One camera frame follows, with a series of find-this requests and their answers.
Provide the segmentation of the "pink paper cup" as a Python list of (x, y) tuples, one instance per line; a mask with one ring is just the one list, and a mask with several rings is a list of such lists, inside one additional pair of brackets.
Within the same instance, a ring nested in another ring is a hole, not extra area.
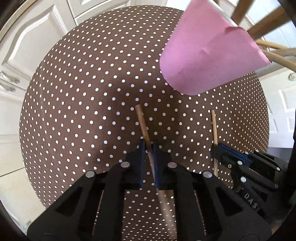
[(197, 95), (270, 65), (252, 37), (209, 1), (191, 1), (159, 61), (165, 81)]

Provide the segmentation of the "brown polka dot tablecloth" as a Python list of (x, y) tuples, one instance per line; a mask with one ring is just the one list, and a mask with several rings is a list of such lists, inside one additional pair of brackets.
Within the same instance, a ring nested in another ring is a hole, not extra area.
[(183, 12), (129, 6), (93, 16), (46, 54), (25, 94), (20, 144), (45, 211), (31, 240), (181, 240), (168, 171), (212, 171), (214, 141), (266, 152), (266, 99), (255, 72), (197, 95), (174, 90), (159, 67)]

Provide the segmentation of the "cream lower kitchen cabinets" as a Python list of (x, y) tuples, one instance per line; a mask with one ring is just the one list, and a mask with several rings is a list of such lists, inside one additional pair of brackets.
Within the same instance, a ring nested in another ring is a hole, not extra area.
[(67, 1), (26, 5), (1, 39), (1, 174), (70, 177), (123, 161), (165, 7), (109, 1), (75, 20)]

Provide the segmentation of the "white door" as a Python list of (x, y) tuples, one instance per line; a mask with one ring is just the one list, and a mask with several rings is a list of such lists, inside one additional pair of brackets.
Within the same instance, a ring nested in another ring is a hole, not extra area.
[[(286, 47), (295, 47), (295, 26), (292, 21), (267, 34), (264, 40)], [(295, 81), (289, 81), (293, 73), (279, 64), (257, 71), (257, 76), (267, 102), (269, 120), (269, 144), (271, 148), (292, 148), (295, 128)]]

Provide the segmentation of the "wooden chopstick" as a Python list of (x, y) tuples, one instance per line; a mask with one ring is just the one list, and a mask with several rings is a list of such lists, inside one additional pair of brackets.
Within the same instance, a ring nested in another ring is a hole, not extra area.
[(272, 11), (270, 14), (252, 26), (247, 32), (252, 37), (252, 39), (257, 40), (277, 29), (278, 27), (284, 25), (288, 21), (290, 21), (289, 16), (285, 12), (284, 8), (279, 6), (277, 9)]
[(268, 58), (270, 62), (275, 62), (285, 68), (288, 68), (295, 72), (295, 63), (286, 59), (283, 56), (280, 56), (278, 54), (272, 53), (271, 51), (262, 50), (264, 55)]
[[(211, 110), (211, 118), (212, 118), (212, 131), (213, 131), (213, 145), (217, 146), (218, 145), (218, 136), (217, 136), (217, 123), (216, 123), (215, 110)], [(213, 173), (216, 177), (218, 177), (218, 165), (219, 165), (218, 160), (214, 158)]]
[[(143, 136), (145, 143), (146, 143), (147, 155), (149, 158), (149, 164), (151, 166), (151, 171), (152, 171), (154, 183), (156, 183), (156, 176), (155, 176), (155, 171), (154, 171), (154, 157), (152, 154), (152, 145), (151, 145), (151, 140), (149, 138), (149, 134), (147, 131), (147, 125), (146, 125), (145, 119), (144, 119), (144, 112), (143, 112), (140, 104), (135, 106), (135, 110), (137, 112), (137, 117), (138, 117), (138, 121), (139, 121), (140, 128), (142, 131), (142, 136)], [(158, 188), (156, 189), (156, 191), (158, 192), (158, 199), (159, 199), (161, 213), (162, 213), (163, 219), (165, 220), (166, 228), (168, 230), (167, 234), (169, 235), (169, 237), (172, 240), (174, 240), (177, 237), (177, 235), (174, 233), (174, 231), (175, 231), (174, 226), (172, 226), (175, 224), (175, 219), (170, 211), (173, 208), (171, 207), (171, 203), (168, 199), (168, 194), (166, 191), (159, 190)]]
[(244, 16), (252, 6), (254, 0), (239, 0), (234, 12), (231, 16), (231, 19), (237, 24), (240, 25)]
[(287, 47), (284, 46), (284, 45), (280, 45), (280, 44), (277, 44), (277, 43), (274, 43), (274, 42), (269, 42), (269, 41), (264, 41), (264, 40), (256, 40), (255, 43), (257, 45), (259, 45), (259, 46), (272, 48), (272, 49), (275, 49), (275, 50), (287, 49)]

